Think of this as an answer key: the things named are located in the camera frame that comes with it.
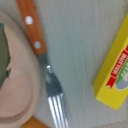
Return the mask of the grey green-padded gripper finger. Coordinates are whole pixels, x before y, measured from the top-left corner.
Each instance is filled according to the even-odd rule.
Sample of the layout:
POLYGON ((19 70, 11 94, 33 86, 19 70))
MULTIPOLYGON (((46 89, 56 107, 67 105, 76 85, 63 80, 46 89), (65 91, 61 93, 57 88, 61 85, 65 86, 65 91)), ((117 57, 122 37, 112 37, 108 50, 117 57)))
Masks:
POLYGON ((6 78, 9 77, 11 69, 10 64, 10 53, 7 38, 4 31, 4 24, 0 23, 0 88, 6 78))

